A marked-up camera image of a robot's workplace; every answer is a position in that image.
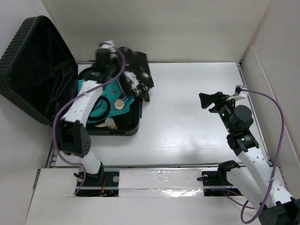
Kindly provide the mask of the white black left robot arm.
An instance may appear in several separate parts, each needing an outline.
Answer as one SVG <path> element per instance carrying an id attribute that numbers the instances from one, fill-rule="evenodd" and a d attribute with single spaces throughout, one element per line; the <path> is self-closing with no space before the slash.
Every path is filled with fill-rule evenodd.
<path id="1" fill-rule="evenodd" d="M 53 121 L 53 144 L 58 156 L 68 165 L 81 169 L 81 179 L 99 186 L 104 182 L 103 164 L 91 150 L 91 138 L 86 125 L 97 100 L 105 86 L 123 74 L 126 59 L 114 45 L 104 44 L 96 51 L 96 60 L 91 70 L 82 76 L 81 87 L 76 97 L 67 102 Z"/>

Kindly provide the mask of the turquoise shorts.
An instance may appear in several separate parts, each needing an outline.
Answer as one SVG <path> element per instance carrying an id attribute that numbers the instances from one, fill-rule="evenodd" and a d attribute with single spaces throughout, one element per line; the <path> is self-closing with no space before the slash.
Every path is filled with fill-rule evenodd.
<path id="1" fill-rule="evenodd" d="M 108 118 L 128 113 L 130 110 L 130 105 L 135 101 L 135 97 L 127 95 L 124 92 L 119 79 L 108 84 L 101 96 L 107 97 L 111 103 L 111 112 Z M 121 110 L 117 110 L 114 107 L 114 102 L 117 99 L 122 99 L 125 103 L 125 107 Z"/>

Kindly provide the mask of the black white tie-dye shirt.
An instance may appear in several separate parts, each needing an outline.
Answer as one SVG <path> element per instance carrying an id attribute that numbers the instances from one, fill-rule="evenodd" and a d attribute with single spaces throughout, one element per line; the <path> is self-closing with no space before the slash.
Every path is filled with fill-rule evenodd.
<path id="1" fill-rule="evenodd" d="M 124 92 L 149 102 L 149 91 L 154 87 L 154 82 L 150 74 L 147 54 L 128 47 L 120 47 L 119 50 L 126 59 L 124 73 L 120 76 L 120 83 Z"/>

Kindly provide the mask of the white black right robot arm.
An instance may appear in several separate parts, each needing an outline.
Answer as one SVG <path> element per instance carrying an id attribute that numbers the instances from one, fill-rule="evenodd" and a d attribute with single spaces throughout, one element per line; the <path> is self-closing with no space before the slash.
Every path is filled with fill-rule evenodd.
<path id="1" fill-rule="evenodd" d="M 218 165 L 216 178 L 221 184 L 235 186 L 256 211 L 254 217 L 244 224 L 258 219 L 262 225 L 298 225 L 300 223 L 300 201 L 286 190 L 275 178 L 275 167 L 270 167 L 259 144 L 250 131 L 254 120 L 252 111 L 245 105 L 236 105 L 237 100 L 247 97 L 247 91 L 237 91 L 233 96 L 222 92 L 200 93 L 202 109 L 217 113 L 227 132 L 229 147 L 251 174 L 249 178 L 233 160 Z"/>

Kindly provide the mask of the black hard-shell suitcase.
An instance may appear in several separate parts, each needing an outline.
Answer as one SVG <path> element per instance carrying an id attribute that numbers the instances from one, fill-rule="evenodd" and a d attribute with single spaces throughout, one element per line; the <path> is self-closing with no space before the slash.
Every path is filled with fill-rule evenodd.
<path id="1" fill-rule="evenodd" d="M 77 96 L 82 76 L 62 36 L 46 16 L 24 20 L 0 60 L 0 92 L 38 122 L 53 127 L 59 110 Z M 117 129 L 87 123 L 89 135 L 132 136 L 139 129 L 141 98 L 135 97 L 128 113 L 112 117 Z"/>

